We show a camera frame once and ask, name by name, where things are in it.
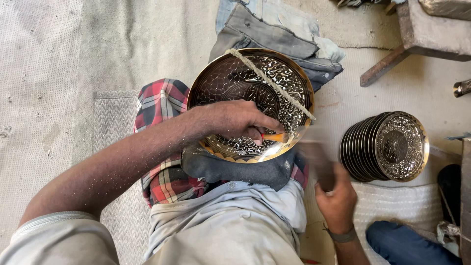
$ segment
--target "wrist band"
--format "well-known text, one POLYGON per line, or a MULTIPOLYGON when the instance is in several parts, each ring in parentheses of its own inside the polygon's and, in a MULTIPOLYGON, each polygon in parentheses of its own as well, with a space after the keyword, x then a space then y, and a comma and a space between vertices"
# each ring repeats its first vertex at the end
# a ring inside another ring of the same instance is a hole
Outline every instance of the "wrist band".
POLYGON ((334 241, 337 241, 339 243, 347 243, 347 242, 350 242, 352 240, 354 240, 356 237, 357 237, 357 232, 355 231, 355 227, 353 227, 348 233, 346 234, 336 234, 336 233, 332 233, 330 232, 330 230, 328 228, 325 228, 324 230, 327 231, 327 233, 329 233, 330 237, 332 238, 332 240, 334 241))

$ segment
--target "floor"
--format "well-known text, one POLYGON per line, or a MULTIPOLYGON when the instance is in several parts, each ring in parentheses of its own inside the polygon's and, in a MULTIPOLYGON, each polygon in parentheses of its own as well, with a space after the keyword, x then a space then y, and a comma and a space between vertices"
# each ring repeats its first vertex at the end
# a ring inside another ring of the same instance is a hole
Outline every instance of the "floor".
MULTIPOLYGON (((414 55, 361 88, 360 75, 400 43, 397 16, 385 16, 379 5, 337 10, 333 0, 285 2, 312 13, 321 35, 347 53, 341 62, 344 72, 315 97, 315 115, 325 128, 331 157, 336 159, 340 138, 352 124, 402 110, 423 123, 436 154, 412 182, 374 184, 436 182, 446 153, 461 151, 458 141, 444 138, 469 131, 471 96, 454 98, 452 86, 470 78, 471 63, 414 55)), ((0 138, 0 250, 32 196, 95 151, 100 135, 95 134, 94 104, 107 98, 97 93, 132 94, 163 77, 190 85, 216 40, 217 7, 217 0, 21 0, 0 6, 0 130, 7 134, 0 138)), ((306 190, 307 204, 313 204, 311 189, 306 190)), ((128 192, 139 196, 138 189, 128 192)), ((308 218, 316 215, 312 209, 308 218)), ((320 240, 312 249, 332 250, 322 243, 325 235, 319 229, 309 231, 320 240)), ((126 259, 122 264, 140 262, 126 259)))

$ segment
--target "rope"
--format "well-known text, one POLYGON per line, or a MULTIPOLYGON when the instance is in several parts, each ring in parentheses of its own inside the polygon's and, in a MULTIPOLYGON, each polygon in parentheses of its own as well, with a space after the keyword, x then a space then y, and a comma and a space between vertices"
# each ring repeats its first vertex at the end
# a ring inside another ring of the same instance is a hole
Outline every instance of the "rope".
POLYGON ((230 53, 235 57, 239 58, 246 66, 248 66, 252 71, 254 71, 258 76, 260 76, 265 82, 271 85, 276 91, 278 91, 283 97, 285 97, 291 104, 297 107, 300 111, 304 112, 311 120, 315 121, 316 118, 312 115, 299 101, 295 100, 292 96, 288 94, 288 92, 284 91, 279 85, 277 85, 273 80, 268 78, 262 70, 258 69, 252 61, 244 57, 240 52, 236 49, 232 48, 230 50, 226 50, 226 53, 230 53))

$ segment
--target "man's right hand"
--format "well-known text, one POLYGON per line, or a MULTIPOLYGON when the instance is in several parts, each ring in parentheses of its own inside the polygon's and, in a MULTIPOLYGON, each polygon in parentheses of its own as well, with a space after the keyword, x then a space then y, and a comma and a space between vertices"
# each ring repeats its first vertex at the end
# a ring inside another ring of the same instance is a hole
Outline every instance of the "man's right hand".
POLYGON ((261 133, 265 132, 265 128, 284 133, 283 125, 260 112, 253 101, 220 101, 199 108, 207 113, 206 118, 210 119, 214 134, 230 138, 246 136, 261 145, 261 133))
POLYGON ((334 173, 336 183, 332 195, 327 195, 320 185, 316 184, 316 201, 329 230, 335 234, 346 234, 353 228, 357 193, 351 185, 348 172, 342 165, 336 163, 334 173))

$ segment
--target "plaid cloth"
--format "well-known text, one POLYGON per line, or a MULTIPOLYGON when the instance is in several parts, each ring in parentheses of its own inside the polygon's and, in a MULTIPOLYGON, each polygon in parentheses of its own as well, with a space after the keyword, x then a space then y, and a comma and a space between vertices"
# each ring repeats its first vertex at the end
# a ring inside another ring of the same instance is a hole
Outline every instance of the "plaid cloth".
MULTIPOLYGON (((138 97, 139 111, 134 122, 134 133, 185 112, 189 91, 181 81, 168 78, 144 86, 138 97)), ((205 179, 193 178, 181 169, 180 162, 181 152, 177 152, 142 176, 142 193, 150 207, 159 203, 194 199, 227 182, 207 183, 205 179)), ((294 163, 291 178, 305 189, 309 175, 308 164, 299 155, 295 157, 294 163)))

